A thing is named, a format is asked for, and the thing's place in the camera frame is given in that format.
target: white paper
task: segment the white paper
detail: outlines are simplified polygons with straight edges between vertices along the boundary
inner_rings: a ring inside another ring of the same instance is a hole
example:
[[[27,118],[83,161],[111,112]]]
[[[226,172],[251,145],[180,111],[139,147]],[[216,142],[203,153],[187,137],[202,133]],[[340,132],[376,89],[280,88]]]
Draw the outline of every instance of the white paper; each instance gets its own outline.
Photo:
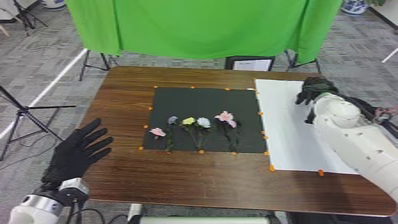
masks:
[[[358,174],[305,123],[312,105],[296,105],[301,81],[257,80],[271,162],[276,170]]]
[[[271,71],[273,60],[235,61],[234,70],[242,71]]]

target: wooden table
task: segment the wooden table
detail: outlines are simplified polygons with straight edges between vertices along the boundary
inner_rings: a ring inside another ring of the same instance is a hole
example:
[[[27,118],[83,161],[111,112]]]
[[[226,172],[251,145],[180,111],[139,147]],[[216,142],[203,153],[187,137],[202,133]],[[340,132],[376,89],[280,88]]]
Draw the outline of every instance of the wooden table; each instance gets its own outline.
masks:
[[[390,216],[397,204],[358,175],[271,172],[264,154],[139,150],[155,86],[255,88],[255,79],[303,80],[315,74],[118,67],[90,108],[84,124],[104,119],[115,152],[86,180],[91,199],[148,204]]]

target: green backdrop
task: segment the green backdrop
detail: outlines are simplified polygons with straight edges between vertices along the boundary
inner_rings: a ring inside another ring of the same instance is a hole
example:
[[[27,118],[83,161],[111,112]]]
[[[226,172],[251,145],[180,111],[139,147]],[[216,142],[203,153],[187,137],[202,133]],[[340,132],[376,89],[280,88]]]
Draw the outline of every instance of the green backdrop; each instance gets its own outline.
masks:
[[[180,58],[315,60],[342,0],[68,0],[88,49]]]

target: black mat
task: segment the black mat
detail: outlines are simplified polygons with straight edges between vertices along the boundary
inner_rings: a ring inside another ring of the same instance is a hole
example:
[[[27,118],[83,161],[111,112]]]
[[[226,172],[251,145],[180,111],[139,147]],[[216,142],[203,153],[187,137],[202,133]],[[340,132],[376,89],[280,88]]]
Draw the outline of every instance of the black mat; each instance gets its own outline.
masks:
[[[203,149],[216,152],[232,152],[225,128],[221,123],[218,125],[218,120],[214,119],[223,111],[234,113],[235,120],[241,123],[241,144],[237,151],[241,153],[264,153],[267,151],[267,143],[262,135],[264,124],[258,114],[257,92],[253,90],[226,91],[223,89],[157,88],[145,148],[166,149],[168,139],[155,139],[150,130],[154,128],[168,130],[168,119],[171,116],[178,116],[178,125],[173,129],[173,150],[198,150],[191,135],[180,124],[189,117],[196,119],[207,117],[218,128],[209,133]]]

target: black cloth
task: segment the black cloth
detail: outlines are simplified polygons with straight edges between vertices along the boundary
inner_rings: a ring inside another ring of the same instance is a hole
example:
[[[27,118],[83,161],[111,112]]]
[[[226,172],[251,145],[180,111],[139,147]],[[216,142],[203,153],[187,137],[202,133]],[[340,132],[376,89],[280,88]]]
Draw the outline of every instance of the black cloth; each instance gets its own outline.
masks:
[[[340,94],[338,87],[335,86],[335,83],[326,78],[310,77],[306,79],[303,84],[303,92],[298,95],[296,104],[301,104],[306,101],[306,105],[308,105],[310,102],[321,96],[321,94],[328,92],[333,93],[337,96],[340,96],[358,106],[367,119],[374,120],[377,107],[374,107],[370,103],[360,98],[349,97],[344,94]],[[317,117],[315,111],[312,110],[308,119],[305,121],[308,124],[314,124],[315,117]]]
[[[225,134],[225,126],[216,120],[216,115],[225,111],[234,113],[239,128],[228,128],[232,141],[239,146],[232,149],[230,140]],[[257,91],[253,90],[225,90],[207,88],[157,88],[154,98],[154,111],[150,117],[150,128],[145,136],[145,148],[166,149],[168,137],[155,139],[150,130],[162,128],[168,131],[168,119],[178,116],[178,124],[173,127],[173,150],[194,151],[196,144],[193,137],[180,127],[186,118],[205,117],[210,119],[214,129],[205,137],[205,151],[264,153],[267,151],[267,142],[264,140],[264,122],[260,116],[260,105]]]

